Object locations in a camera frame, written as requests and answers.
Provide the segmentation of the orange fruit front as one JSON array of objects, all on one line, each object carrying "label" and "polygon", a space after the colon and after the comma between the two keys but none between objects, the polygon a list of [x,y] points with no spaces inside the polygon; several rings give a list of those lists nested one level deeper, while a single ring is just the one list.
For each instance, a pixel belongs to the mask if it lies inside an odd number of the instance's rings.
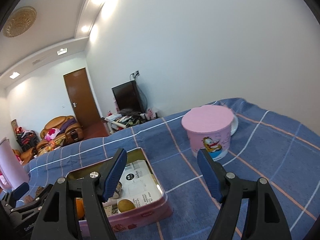
[{"label": "orange fruit front", "polygon": [[81,220],[85,216],[84,202],[83,202],[82,198],[76,198],[75,203],[76,203],[77,218],[78,218],[78,220]]}]

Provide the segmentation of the coffee table with items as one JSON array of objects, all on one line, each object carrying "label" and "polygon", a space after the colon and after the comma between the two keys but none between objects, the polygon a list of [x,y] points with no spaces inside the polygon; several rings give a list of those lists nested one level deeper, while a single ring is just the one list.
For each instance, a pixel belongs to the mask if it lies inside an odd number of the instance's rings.
[{"label": "coffee table with items", "polygon": [[53,150],[57,150],[58,148],[61,148],[64,145],[64,143],[65,143],[65,138],[52,140],[49,142],[47,146],[45,146],[44,148],[42,148],[37,152],[37,156],[41,156],[45,153],[51,152]]}]

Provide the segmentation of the cut yam piece in tin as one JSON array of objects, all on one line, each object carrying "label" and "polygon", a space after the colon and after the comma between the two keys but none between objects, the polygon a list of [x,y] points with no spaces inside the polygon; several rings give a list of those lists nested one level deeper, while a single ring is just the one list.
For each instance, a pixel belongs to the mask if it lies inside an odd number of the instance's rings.
[{"label": "cut yam piece in tin", "polygon": [[120,195],[121,195],[121,189],[122,189],[122,183],[119,182],[116,186],[116,189],[114,191],[114,194],[112,196],[112,199],[118,199],[120,198]]}]

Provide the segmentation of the small kiwi in tin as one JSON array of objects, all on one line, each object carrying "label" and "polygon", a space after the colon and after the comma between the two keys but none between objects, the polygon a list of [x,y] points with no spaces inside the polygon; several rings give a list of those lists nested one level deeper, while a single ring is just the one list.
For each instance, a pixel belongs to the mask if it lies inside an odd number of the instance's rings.
[{"label": "small kiwi in tin", "polygon": [[117,208],[119,213],[127,212],[135,209],[134,203],[129,199],[121,199],[117,202]]}]

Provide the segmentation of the blue plaid tablecloth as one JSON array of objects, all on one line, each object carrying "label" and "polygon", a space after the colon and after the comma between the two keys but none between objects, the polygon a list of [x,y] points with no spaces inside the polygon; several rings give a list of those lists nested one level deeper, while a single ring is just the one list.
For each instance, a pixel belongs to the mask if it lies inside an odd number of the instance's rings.
[{"label": "blue plaid tablecloth", "polygon": [[[299,121],[241,98],[217,102],[239,124],[221,164],[247,180],[266,178],[293,239],[303,239],[319,217],[319,136]],[[168,196],[173,214],[160,222],[116,234],[117,239],[206,239],[219,211],[210,196],[186,131],[183,113],[81,141],[28,163],[30,195],[68,172],[105,160],[118,148],[140,147]]]}]

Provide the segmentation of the brown leather sofa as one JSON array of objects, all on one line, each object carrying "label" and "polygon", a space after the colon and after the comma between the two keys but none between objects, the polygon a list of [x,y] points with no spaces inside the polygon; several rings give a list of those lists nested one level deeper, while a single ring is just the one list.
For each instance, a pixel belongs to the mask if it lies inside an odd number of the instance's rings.
[{"label": "brown leather sofa", "polygon": [[44,148],[53,139],[64,139],[63,144],[69,145],[84,138],[82,128],[74,116],[58,116],[50,120],[40,132],[38,149]]}]

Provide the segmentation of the pink metal tin box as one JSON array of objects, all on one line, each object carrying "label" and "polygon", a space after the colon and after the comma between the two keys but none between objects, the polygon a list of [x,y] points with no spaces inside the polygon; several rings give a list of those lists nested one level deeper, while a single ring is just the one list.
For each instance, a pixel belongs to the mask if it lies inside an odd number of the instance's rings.
[{"label": "pink metal tin box", "polygon": [[[168,218],[173,213],[168,196],[158,181],[141,147],[127,152],[127,164],[121,175],[121,195],[103,204],[114,232],[128,231]],[[119,213],[117,202],[129,199],[135,209]]]}]

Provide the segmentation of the white saucer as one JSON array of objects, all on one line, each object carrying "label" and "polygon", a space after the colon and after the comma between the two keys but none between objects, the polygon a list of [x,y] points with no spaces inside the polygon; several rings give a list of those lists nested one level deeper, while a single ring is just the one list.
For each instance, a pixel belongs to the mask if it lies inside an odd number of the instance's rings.
[{"label": "white saucer", "polygon": [[236,114],[234,114],[233,120],[231,123],[231,136],[233,136],[236,133],[238,126],[239,126],[239,120]]}]

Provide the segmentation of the pink cartoon cup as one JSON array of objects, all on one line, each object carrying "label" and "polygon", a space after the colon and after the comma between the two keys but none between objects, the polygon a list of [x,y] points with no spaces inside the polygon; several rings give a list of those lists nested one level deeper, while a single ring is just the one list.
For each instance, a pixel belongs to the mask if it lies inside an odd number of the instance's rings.
[{"label": "pink cartoon cup", "polygon": [[233,120],[231,109],[219,105],[204,105],[187,112],[181,124],[187,132],[193,153],[197,155],[204,148],[217,161],[224,158],[231,144]]}]

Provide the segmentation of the brown wooden door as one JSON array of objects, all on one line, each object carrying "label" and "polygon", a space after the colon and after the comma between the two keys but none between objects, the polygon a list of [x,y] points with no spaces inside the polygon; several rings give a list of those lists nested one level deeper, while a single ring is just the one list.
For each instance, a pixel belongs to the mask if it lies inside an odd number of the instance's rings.
[{"label": "brown wooden door", "polygon": [[67,93],[76,119],[82,128],[88,128],[100,121],[93,93],[85,68],[63,76]]}]

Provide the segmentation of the white tv stand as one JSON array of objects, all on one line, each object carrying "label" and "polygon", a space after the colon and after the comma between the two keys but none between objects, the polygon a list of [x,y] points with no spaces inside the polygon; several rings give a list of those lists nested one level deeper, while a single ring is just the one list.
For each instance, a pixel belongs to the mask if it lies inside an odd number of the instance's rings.
[{"label": "white tv stand", "polygon": [[147,122],[147,119],[140,115],[125,115],[121,114],[109,114],[104,118],[108,130],[111,134],[120,131],[122,129],[130,128],[136,125],[143,124]]}]

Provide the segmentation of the black television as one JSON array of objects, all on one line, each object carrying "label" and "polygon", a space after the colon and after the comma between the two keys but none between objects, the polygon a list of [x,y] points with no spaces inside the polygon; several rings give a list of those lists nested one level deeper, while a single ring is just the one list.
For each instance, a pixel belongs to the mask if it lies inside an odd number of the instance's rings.
[{"label": "black television", "polygon": [[136,81],[131,80],[112,88],[114,98],[120,111],[130,109],[142,113],[144,106]]}]

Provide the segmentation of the round ceiling lamp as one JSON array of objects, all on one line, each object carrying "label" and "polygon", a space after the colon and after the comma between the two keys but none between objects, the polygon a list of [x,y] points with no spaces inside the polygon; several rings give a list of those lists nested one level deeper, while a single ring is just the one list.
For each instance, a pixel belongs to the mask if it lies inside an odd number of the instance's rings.
[{"label": "round ceiling lamp", "polygon": [[3,35],[13,38],[25,33],[36,21],[37,12],[31,6],[20,7],[15,10],[3,27]]}]

